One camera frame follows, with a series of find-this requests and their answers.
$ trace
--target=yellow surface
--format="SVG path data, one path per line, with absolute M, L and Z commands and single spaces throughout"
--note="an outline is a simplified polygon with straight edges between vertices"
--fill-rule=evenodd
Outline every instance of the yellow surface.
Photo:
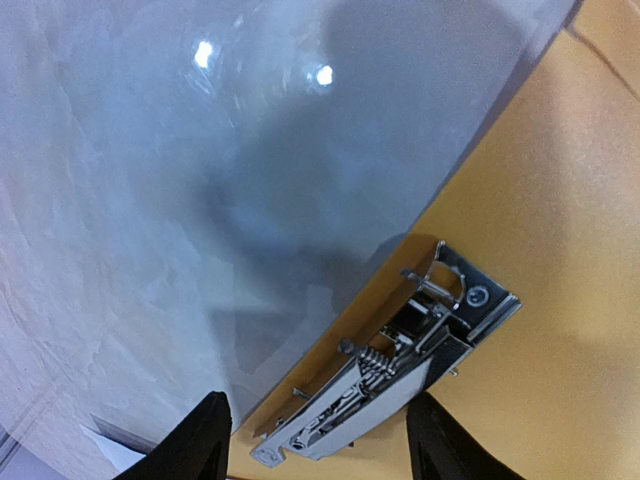
M 586 0 L 573 29 L 640 97 L 640 0 Z
M 640 103 L 561 33 L 407 241 L 232 439 L 252 479 L 410 478 L 404 413 L 338 455 L 269 470 L 251 433 L 356 331 L 421 255 L 447 240 L 524 307 L 432 392 L 528 479 L 640 472 Z

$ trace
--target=metal bracket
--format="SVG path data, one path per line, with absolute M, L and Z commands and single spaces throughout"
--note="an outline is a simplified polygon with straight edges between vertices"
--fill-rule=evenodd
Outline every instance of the metal bracket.
M 444 242 L 426 275 L 401 273 L 417 288 L 379 331 L 387 348 L 343 339 L 339 350 L 349 356 L 346 364 L 281 419 L 253 458 L 275 467 L 285 460 L 284 449 L 319 460 L 352 444 L 442 376 L 457 373 L 456 366 L 521 306 Z

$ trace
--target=metal pin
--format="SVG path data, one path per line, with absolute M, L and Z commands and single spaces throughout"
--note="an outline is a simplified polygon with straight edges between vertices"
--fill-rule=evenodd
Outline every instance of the metal pin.
M 305 400 L 309 400 L 311 398 L 311 395 L 306 393 L 304 390 L 300 390 L 299 388 L 296 388 L 296 387 L 293 387 L 293 394 L 298 397 L 302 397 Z

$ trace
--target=metal clip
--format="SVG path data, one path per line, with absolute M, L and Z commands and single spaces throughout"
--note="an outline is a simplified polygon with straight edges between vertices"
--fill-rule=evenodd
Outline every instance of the metal clip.
M 520 301 L 440 242 L 426 275 L 403 269 L 417 284 L 379 334 L 388 351 L 340 342 L 342 369 L 284 419 L 251 455 L 268 467 L 284 449 L 319 460 L 347 447 L 464 360 L 520 308 Z

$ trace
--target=metal spring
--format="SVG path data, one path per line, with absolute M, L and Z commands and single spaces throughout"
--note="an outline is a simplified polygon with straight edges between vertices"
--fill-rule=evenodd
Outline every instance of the metal spring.
M 360 361 L 365 368 L 368 367 L 374 370 L 383 371 L 389 375 L 394 375 L 396 373 L 390 366 L 391 359 L 371 348 L 369 345 L 365 345 L 362 350 L 360 350 Z

